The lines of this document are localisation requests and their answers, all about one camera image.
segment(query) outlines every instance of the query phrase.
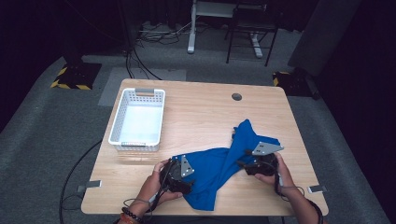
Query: blue cloth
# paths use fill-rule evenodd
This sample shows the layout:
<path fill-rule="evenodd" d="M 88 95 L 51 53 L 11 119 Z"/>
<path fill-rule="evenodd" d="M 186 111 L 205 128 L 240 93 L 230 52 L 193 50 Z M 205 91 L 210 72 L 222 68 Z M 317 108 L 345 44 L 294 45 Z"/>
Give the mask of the blue cloth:
<path fill-rule="evenodd" d="M 234 127 L 234 130 L 230 148 L 217 147 L 173 157 L 181 160 L 181 156 L 186 155 L 187 161 L 194 169 L 192 175 L 183 178 L 186 182 L 195 180 L 192 192 L 184 195 L 192 208 L 214 210 L 218 189 L 241 169 L 236 162 L 243 161 L 245 164 L 254 162 L 254 158 L 245 153 L 246 149 L 253 150 L 260 142 L 280 145 L 275 138 L 255 134 L 248 119 L 240 123 L 237 128 Z"/>

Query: gray carpet floor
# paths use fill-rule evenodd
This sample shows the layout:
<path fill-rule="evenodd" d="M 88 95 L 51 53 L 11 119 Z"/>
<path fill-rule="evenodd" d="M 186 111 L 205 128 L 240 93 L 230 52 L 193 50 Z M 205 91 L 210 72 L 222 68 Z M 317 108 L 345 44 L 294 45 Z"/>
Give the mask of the gray carpet floor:
<path fill-rule="evenodd" d="M 281 30 L 269 65 L 264 67 L 263 62 L 246 60 L 225 63 L 225 30 L 199 31 L 194 54 L 187 53 L 187 35 L 181 35 L 177 43 L 170 45 L 137 42 L 136 52 L 152 71 L 184 71 L 182 78 L 187 81 L 273 86 L 273 72 L 292 70 L 287 63 L 300 38 L 298 33 Z M 101 52 L 82 59 L 85 63 L 102 64 L 93 90 L 50 88 L 64 65 L 64 59 L 60 58 L 37 80 L 1 132 L 2 224 L 58 223 L 61 190 L 69 171 L 103 138 L 112 109 L 111 103 L 104 103 L 103 94 L 104 91 L 109 92 L 108 95 L 117 91 L 117 88 L 108 87 L 108 82 L 116 70 L 122 73 L 120 68 L 125 68 L 125 58 L 117 53 Z M 131 61 L 131 68 L 140 71 L 135 61 Z M 288 99 L 318 181 L 329 190 L 324 193 L 330 209 L 326 219 L 330 223 L 389 223 L 325 102 L 297 96 Z M 95 147 L 76 167 L 65 189 L 65 197 L 74 195 L 76 187 L 89 180 L 97 151 Z M 80 204 L 79 197 L 71 197 L 64 203 L 64 223 L 112 223 L 118 217 L 85 215 L 79 209 Z M 185 217 L 154 217 L 152 221 L 189 222 Z M 242 221 L 199 219 L 192 223 L 264 221 L 263 217 L 251 217 Z M 280 217 L 269 217 L 269 221 L 281 223 Z M 286 217 L 286 223 L 297 221 L 294 217 Z"/>

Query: white plastic basket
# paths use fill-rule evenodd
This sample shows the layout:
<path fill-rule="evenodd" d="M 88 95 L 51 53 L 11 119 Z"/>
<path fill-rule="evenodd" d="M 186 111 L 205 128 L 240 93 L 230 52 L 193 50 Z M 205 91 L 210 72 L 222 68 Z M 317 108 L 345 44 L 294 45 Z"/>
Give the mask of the white plastic basket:
<path fill-rule="evenodd" d="M 108 142 L 117 150 L 157 151 L 164 100 L 164 90 L 123 90 Z"/>

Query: desk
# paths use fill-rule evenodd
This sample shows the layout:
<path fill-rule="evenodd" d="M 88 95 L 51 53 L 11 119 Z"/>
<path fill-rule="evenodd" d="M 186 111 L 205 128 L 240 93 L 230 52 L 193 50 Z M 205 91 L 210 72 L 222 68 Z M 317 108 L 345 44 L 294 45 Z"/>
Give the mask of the desk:
<path fill-rule="evenodd" d="M 157 88 L 166 92 L 160 149 L 133 157 L 122 154 L 107 139 L 125 88 Z M 242 95 L 241 101 L 232 98 Z M 281 154 L 296 185 L 305 189 L 318 180 L 304 147 L 294 116 L 282 89 L 278 87 L 198 82 L 125 79 L 107 124 L 91 180 L 102 180 L 101 188 L 87 189 L 81 209 L 87 214 L 117 214 L 122 202 L 137 195 L 153 164 L 171 156 L 213 147 L 229 147 L 233 127 L 250 119 L 258 135 L 279 139 Z M 322 194 L 306 197 L 317 203 L 323 215 L 328 207 Z M 215 211 L 194 210 L 184 199 L 155 209 L 154 215 L 189 216 L 293 216 L 290 204 L 244 170 L 233 175 L 219 189 Z"/>
<path fill-rule="evenodd" d="M 195 23 L 197 16 L 232 18 L 235 6 L 236 4 L 231 3 L 202 2 L 193 0 L 191 8 L 191 30 L 187 52 L 190 54 L 195 52 Z M 250 38 L 256 57 L 262 58 L 262 50 L 260 49 L 260 43 L 257 39 L 257 35 L 252 34 Z"/>

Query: white desk leg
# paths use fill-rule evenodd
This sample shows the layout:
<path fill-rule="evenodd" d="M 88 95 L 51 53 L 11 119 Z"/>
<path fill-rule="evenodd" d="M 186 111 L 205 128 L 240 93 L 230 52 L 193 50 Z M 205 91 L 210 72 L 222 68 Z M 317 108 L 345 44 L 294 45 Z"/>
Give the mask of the white desk leg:
<path fill-rule="evenodd" d="M 197 0 L 193 0 L 192 1 L 192 8 L 191 8 L 191 30 L 190 30 L 189 47 L 187 48 L 187 52 L 188 53 L 194 53 L 196 14 L 197 14 Z"/>
<path fill-rule="evenodd" d="M 253 45 L 254 52 L 256 53 L 257 58 L 262 58 L 262 50 L 260 49 L 260 43 L 257 40 L 257 34 L 250 34 L 251 44 Z"/>

